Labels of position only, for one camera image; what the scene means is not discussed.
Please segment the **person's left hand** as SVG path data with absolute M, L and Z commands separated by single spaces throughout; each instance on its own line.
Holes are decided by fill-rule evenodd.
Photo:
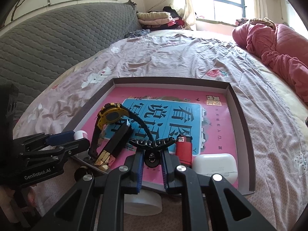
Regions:
M 30 207 L 30 209 L 37 207 L 35 192 L 32 187 L 21 190 L 21 199 L 17 200 L 17 196 L 19 196 L 19 194 L 15 193 L 14 190 L 1 186 L 1 209 L 11 223 L 17 223 L 19 221 L 10 203 L 13 199 L 20 204 L 25 202 L 26 207 Z

